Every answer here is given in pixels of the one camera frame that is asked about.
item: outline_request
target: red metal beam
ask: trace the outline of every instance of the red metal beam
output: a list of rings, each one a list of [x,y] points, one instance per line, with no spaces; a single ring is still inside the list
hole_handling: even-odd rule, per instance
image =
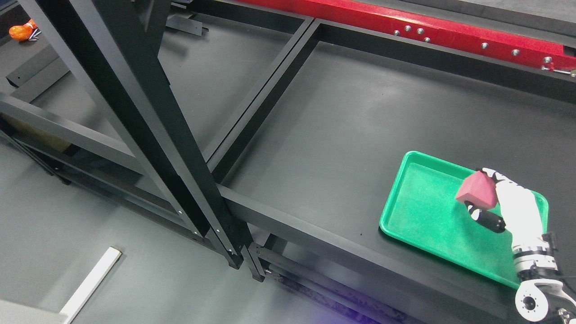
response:
[[[572,71],[562,44],[351,0],[239,0],[455,48],[535,68]]]

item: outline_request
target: metal bracket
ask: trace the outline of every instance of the metal bracket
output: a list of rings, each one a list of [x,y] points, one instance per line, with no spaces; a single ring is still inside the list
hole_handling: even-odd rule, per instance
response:
[[[180,17],[174,15],[166,21],[166,27],[178,29],[186,33],[190,33],[196,36],[202,36],[202,23],[200,21],[192,20],[190,18]]]

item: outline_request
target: floor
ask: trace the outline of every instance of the floor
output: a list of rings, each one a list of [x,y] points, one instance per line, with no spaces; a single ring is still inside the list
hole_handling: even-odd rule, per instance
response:
[[[123,255],[74,323],[350,323],[0,142],[0,299],[58,312],[108,246]]]

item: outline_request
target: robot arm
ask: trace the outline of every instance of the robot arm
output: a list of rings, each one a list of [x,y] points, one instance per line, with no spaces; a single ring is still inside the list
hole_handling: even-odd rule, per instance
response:
[[[543,234],[534,195],[498,171],[483,168],[482,172],[496,184],[503,222],[512,234],[514,267],[521,281],[516,292],[516,309],[531,322],[558,322],[560,319],[563,324],[576,324],[576,301],[563,290],[564,284],[554,279],[559,274],[554,245],[551,236]],[[467,207],[479,223],[479,217],[484,217],[485,221],[495,219],[490,212],[478,210],[471,204]],[[503,230],[503,227],[502,224],[491,229]]]

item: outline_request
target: black shelf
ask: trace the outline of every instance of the black shelf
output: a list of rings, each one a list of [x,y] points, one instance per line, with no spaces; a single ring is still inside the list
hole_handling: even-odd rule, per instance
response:
[[[576,158],[576,100],[568,91],[576,82],[318,20],[290,59],[276,87],[257,100],[260,113],[239,123],[244,135],[214,162],[217,178],[230,168],[220,188],[233,213],[380,278],[383,289],[419,300],[422,309],[440,305],[464,321],[477,316],[461,311],[470,307],[495,321],[517,318],[502,303],[512,289],[385,236],[378,220],[401,158],[419,150],[502,170],[543,193],[553,206],[550,229],[570,237],[564,193],[576,174],[558,170]],[[559,258],[573,269],[574,243],[563,243]]]

